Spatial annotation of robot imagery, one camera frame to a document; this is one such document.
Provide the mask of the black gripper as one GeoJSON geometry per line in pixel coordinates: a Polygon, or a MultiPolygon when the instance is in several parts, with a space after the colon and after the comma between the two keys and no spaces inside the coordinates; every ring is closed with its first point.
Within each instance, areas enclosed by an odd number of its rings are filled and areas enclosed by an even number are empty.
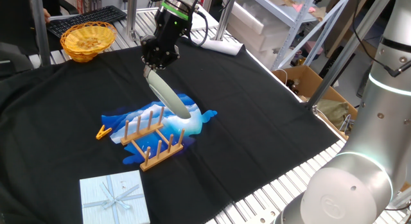
{"type": "Polygon", "coordinates": [[[180,58],[179,47],[176,42],[191,28],[191,19],[184,19],[176,12],[160,7],[155,14],[156,30],[154,35],[147,35],[141,39],[141,60],[144,63],[143,76],[145,78],[154,71],[165,69],[180,58]],[[159,61],[159,48],[172,47],[166,51],[159,61]]]}

